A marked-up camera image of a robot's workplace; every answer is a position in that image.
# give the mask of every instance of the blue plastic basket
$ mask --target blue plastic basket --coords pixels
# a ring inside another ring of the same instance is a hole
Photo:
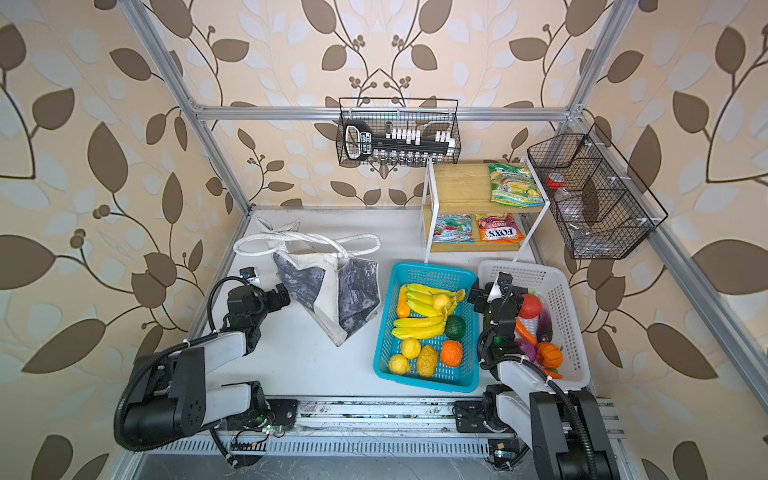
[[[416,359],[411,360],[411,371],[405,375],[389,373],[389,357],[400,353],[400,340],[392,336],[392,329],[397,320],[397,300],[400,287],[407,283],[421,283],[426,286],[443,288],[446,290],[465,289],[467,294],[477,276],[468,271],[452,266],[428,265],[424,263],[398,263],[392,268],[392,279],[389,281],[389,292],[386,296],[384,317],[382,318],[379,341],[376,345],[376,356],[373,359],[373,370],[383,379],[392,380],[411,386],[419,386],[426,389],[442,390],[444,392],[472,392],[480,383],[480,370],[477,359],[477,341],[479,325],[477,313],[473,306],[467,302],[461,302],[454,315],[464,319],[467,324],[467,332],[462,339],[464,356],[462,364],[456,368],[443,365],[438,361],[435,375],[424,378],[416,373]],[[445,335],[433,339],[419,340],[424,345],[432,345],[440,352],[443,342],[449,339]]]

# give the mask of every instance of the orange candy bag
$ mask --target orange candy bag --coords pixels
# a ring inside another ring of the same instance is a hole
[[[480,240],[484,242],[517,243],[525,238],[512,214],[475,215],[475,218],[480,228]]]

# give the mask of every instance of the black wire basket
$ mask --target black wire basket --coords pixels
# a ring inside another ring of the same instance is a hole
[[[586,134],[560,134],[528,148],[575,260],[625,258],[669,216],[621,152],[627,170],[611,166],[599,147],[602,138],[593,126]],[[654,205],[640,202],[632,190]]]
[[[457,110],[458,100],[447,98],[340,98],[339,164],[455,164],[462,149]]]

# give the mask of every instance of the wooden shelf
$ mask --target wooden shelf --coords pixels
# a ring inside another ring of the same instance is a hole
[[[443,214],[442,202],[440,202],[440,213]],[[432,207],[429,205],[424,206],[424,231],[426,234],[426,240],[429,241],[429,235],[432,232],[429,231],[429,226],[432,224]],[[483,242],[480,240],[480,229],[478,228],[477,220],[472,215],[472,241],[474,243],[433,243],[432,252],[444,253],[444,252],[515,252],[520,250],[521,243],[496,243],[496,242]]]
[[[524,164],[510,165],[525,168]],[[543,210],[543,207],[506,207],[491,202],[491,176],[487,164],[435,165],[435,182],[441,214],[499,215]]]

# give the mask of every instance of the carrot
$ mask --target carrot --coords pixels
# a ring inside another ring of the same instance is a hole
[[[553,379],[561,379],[561,378],[563,378],[563,376],[562,376],[562,375],[560,375],[559,373],[550,372],[550,371],[549,371],[549,370],[547,370],[547,369],[542,369],[542,370],[544,370],[544,372],[545,372],[547,375],[549,375],[550,377],[552,377]]]
[[[398,318],[407,318],[411,316],[411,307],[408,306],[408,297],[406,293],[408,289],[405,285],[400,287],[400,295],[397,298],[397,316]]]
[[[530,342],[533,346],[538,345],[538,342],[536,341],[536,337],[531,335],[531,332],[529,332],[528,329],[525,328],[525,325],[523,325],[523,323],[520,321],[519,318],[515,325],[515,332],[519,333],[520,336],[523,337],[523,339]]]

